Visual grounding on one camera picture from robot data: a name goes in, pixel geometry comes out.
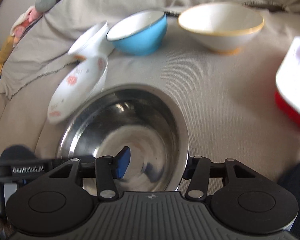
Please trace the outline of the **white bowl yellow rim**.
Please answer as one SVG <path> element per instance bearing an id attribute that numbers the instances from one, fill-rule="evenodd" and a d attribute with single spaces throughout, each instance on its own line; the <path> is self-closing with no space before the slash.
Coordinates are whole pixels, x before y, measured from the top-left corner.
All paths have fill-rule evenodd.
<path id="1" fill-rule="evenodd" d="M 264 18 L 238 3 L 216 2 L 183 11 L 178 24 L 208 50 L 235 54 L 262 30 Z"/>

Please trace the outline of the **blue enamel bowl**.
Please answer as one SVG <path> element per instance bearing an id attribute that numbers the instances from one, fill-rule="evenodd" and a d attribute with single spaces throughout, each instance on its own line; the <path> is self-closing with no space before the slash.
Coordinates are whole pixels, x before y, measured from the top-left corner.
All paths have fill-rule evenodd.
<path id="1" fill-rule="evenodd" d="M 123 53 L 149 55 L 161 46 L 166 32 L 166 13 L 149 9 L 117 22 L 109 29 L 106 39 Z"/>

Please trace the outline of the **stainless steel bowl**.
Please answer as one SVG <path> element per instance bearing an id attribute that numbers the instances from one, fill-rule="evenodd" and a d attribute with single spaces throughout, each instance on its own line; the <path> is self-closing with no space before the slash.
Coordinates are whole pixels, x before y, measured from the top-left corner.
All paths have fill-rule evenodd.
<path id="1" fill-rule="evenodd" d="M 58 157 L 95 158 L 130 148 L 117 187 L 126 191 L 176 191 L 189 156 L 183 114 L 173 99 L 143 84 L 120 85 L 93 97 L 70 118 Z"/>

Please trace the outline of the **grey bed sheet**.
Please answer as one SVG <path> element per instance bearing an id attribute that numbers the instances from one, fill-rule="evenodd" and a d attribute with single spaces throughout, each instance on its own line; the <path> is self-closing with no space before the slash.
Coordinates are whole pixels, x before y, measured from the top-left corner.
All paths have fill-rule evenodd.
<path id="1" fill-rule="evenodd" d="M 51 158 L 65 124 L 48 123 L 51 97 L 73 68 L 67 52 L 92 25 L 138 11 L 233 0 L 61 0 L 20 41 L 0 79 L 0 153 L 23 144 Z M 213 161 L 235 158 L 268 178 L 300 162 L 300 129 L 275 105 L 275 75 L 293 38 L 300 36 L 300 0 L 262 9 L 264 27 L 237 55 L 206 50 L 168 20 L 162 46 L 142 57 L 119 51 L 109 57 L 107 87 L 146 83 L 167 93 L 181 109 L 190 153 Z"/>

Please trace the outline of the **pink white plush toy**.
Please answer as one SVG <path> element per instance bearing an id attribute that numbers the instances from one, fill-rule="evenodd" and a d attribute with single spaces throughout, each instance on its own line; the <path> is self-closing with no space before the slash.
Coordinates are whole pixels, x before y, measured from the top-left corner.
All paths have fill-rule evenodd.
<path id="1" fill-rule="evenodd" d="M 26 28 L 33 24 L 41 16 L 42 13 L 38 12 L 35 6 L 30 6 L 23 14 L 21 14 L 14 22 L 10 30 L 10 35 L 13 37 L 13 42 L 17 44 Z"/>

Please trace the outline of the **floral white ceramic bowl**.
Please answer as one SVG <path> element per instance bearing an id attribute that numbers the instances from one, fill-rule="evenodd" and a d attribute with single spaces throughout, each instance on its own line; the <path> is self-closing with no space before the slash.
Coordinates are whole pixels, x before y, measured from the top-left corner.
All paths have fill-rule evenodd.
<path id="1" fill-rule="evenodd" d="M 97 55 L 80 62 L 59 84 L 48 109 L 47 120 L 58 124 L 83 103 L 102 92 L 106 83 L 108 58 Z"/>

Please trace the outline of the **yellow plush toy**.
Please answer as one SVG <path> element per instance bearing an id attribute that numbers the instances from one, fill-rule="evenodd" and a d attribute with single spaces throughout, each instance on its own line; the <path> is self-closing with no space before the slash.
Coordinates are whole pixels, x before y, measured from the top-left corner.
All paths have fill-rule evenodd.
<path id="1" fill-rule="evenodd" d="M 19 38 L 9 35 L 6 38 L 4 44 L 2 45 L 2 48 L 0 50 L 0 75 L 2 73 L 4 63 L 7 61 L 8 57 L 10 56 L 11 52 L 13 51 L 14 47 L 17 45 L 18 42 Z"/>

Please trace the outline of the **grey round plush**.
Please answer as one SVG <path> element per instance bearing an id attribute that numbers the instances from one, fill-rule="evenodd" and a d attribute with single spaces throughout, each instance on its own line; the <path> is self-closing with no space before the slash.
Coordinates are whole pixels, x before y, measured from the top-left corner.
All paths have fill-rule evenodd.
<path id="1" fill-rule="evenodd" d="M 59 0 L 36 0 L 35 9 L 38 12 L 44 13 L 49 11 Z"/>

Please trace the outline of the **white red plastic tray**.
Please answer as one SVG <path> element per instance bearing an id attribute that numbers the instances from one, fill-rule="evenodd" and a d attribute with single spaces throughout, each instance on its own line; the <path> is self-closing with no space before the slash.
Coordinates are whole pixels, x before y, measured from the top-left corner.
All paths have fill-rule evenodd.
<path id="1" fill-rule="evenodd" d="M 275 77 L 275 102 L 300 128 L 300 36 L 294 37 Z"/>

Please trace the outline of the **white plastic cup bowl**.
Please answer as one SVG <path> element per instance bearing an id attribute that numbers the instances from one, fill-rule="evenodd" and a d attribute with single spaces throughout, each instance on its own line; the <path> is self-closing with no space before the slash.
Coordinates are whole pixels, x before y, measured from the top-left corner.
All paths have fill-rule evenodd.
<path id="1" fill-rule="evenodd" d="M 79 60 L 97 55 L 108 57 L 114 50 L 114 46 L 106 39 L 108 31 L 107 21 L 93 25 L 74 42 L 68 50 L 68 55 Z"/>

